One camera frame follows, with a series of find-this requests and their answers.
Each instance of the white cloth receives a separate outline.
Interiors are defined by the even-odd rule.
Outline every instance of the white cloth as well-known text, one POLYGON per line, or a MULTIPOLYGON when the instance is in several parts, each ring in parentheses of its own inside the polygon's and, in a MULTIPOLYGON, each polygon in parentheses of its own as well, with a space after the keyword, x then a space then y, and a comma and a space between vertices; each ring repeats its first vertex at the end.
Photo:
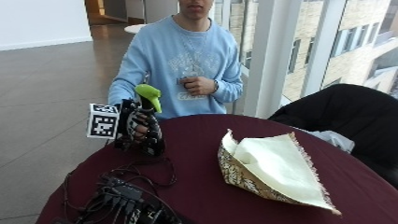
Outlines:
POLYGON ((354 142, 349 138, 346 138, 340 133, 336 133, 334 131, 324 131, 324 132, 316 131, 316 132, 309 132, 309 131, 302 130, 302 129, 298 129, 298 130, 301 130, 301 131, 312 134, 317 138, 320 138, 324 141, 329 142, 336 147, 338 147, 340 149, 342 149, 345 152, 351 153, 351 150, 353 150, 353 147, 355 146, 355 144, 354 144, 354 142))

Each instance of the maroon tablecloth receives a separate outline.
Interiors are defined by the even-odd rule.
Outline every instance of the maroon tablecloth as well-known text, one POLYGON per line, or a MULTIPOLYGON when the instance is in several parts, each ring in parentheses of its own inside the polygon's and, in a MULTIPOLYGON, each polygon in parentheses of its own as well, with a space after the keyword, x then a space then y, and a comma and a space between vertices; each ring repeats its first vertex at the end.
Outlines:
MULTIPOLYGON (((309 134, 266 119, 236 115, 197 115, 165 120, 161 130, 165 156, 176 168, 177 183, 158 189, 161 198, 196 223, 270 224, 397 224, 398 191, 351 155, 309 134), (320 180, 342 216, 305 205, 265 200, 252 192, 225 184, 218 168, 218 145, 226 130, 236 140, 269 137, 292 131, 313 159, 320 180)), ((68 199, 84 206, 96 191, 99 174, 131 163, 136 152, 112 145, 100 149, 76 168, 68 181, 68 199)), ((156 181, 168 180, 168 164, 148 165, 143 172, 156 181)), ((52 193, 37 223, 65 217, 63 185, 52 193)), ((67 211, 76 220, 77 213, 67 211)))

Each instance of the robotic hand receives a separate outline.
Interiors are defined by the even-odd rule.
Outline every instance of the robotic hand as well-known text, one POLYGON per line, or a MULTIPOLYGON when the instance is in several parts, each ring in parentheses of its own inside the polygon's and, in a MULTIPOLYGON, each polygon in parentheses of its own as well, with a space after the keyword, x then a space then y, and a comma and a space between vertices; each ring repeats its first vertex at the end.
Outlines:
POLYGON ((116 147, 127 150, 136 142, 145 154, 157 157, 165 148, 161 127, 154 117, 154 112, 161 112, 161 92, 147 84, 139 85, 136 92, 141 96, 143 105, 133 100, 124 100, 123 105, 117 105, 121 112, 119 133, 123 138, 116 141, 116 147))

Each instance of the sleeve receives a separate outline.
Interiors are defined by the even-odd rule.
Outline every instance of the sleeve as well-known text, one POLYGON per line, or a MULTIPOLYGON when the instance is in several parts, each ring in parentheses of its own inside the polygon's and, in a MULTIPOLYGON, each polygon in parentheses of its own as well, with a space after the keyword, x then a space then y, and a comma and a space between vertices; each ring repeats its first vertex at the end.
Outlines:
POLYGON ((232 103, 242 94, 242 81, 236 41, 234 45, 230 47, 228 60, 228 67, 224 70, 221 79, 217 80, 218 89, 212 94, 216 100, 222 103, 232 103))
POLYGON ((120 104, 123 99, 136 99, 135 88, 143 83, 145 73, 149 72, 141 39, 141 34, 137 33, 129 44, 119 75, 113 78, 109 87, 109 105, 120 104))

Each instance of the green object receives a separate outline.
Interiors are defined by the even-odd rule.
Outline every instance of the green object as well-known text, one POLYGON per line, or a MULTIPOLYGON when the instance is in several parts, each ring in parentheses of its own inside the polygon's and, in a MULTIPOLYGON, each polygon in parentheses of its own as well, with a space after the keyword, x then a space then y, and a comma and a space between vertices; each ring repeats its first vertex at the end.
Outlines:
POLYGON ((161 113, 161 91, 148 84, 140 84, 136 86, 135 90, 136 93, 151 102, 152 106, 156 108, 156 111, 161 113))

